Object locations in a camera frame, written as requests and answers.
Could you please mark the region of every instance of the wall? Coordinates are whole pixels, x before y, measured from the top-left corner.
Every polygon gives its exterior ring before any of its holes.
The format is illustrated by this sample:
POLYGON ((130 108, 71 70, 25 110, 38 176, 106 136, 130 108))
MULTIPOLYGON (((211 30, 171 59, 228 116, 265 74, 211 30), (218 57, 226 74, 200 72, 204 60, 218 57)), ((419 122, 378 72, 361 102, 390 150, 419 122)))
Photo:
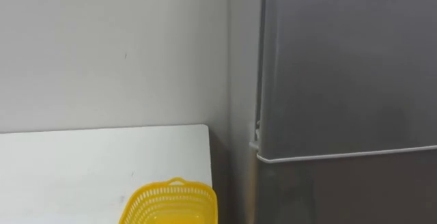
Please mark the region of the wall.
POLYGON ((0 132, 209 125, 227 137, 227 0, 0 0, 0 132))
POLYGON ((249 142, 254 140, 261 0, 229 0, 230 138, 236 223, 246 223, 249 142))

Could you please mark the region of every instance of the white countertop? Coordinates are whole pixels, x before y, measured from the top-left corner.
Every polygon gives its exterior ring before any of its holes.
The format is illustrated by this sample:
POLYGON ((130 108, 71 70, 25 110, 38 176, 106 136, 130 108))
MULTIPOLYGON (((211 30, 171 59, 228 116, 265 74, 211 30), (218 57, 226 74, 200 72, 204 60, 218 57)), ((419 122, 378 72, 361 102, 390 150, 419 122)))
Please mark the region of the white countertop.
POLYGON ((117 223, 144 184, 212 185, 208 127, 0 135, 0 223, 117 223))

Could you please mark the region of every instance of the basket handle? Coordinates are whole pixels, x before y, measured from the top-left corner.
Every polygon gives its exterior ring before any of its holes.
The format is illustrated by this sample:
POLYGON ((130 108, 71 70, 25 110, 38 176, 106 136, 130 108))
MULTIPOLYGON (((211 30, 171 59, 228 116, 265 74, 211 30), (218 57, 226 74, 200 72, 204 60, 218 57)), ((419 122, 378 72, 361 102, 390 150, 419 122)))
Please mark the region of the basket handle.
POLYGON ((165 183, 170 185, 170 184, 173 184, 173 183, 187 184, 188 182, 186 180, 182 179, 181 177, 176 177, 176 178, 170 179, 169 181, 167 181, 165 183))

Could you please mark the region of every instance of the gray refrigerator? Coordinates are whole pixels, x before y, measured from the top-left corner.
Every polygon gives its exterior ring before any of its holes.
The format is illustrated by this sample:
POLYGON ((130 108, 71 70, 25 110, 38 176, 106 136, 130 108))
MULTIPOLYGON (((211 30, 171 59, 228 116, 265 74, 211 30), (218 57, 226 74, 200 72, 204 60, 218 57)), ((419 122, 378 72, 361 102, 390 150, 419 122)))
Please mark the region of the gray refrigerator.
POLYGON ((437 0, 262 0, 257 224, 437 223, 437 0))

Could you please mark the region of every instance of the yellow plastic basket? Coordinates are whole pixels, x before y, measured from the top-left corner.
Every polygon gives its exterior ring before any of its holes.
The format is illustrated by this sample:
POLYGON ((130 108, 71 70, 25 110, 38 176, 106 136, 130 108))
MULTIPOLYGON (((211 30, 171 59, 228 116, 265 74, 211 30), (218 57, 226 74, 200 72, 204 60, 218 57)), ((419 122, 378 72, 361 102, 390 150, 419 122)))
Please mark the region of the yellow plastic basket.
POLYGON ((206 184, 174 178, 138 189, 119 224, 217 224, 217 197, 206 184))

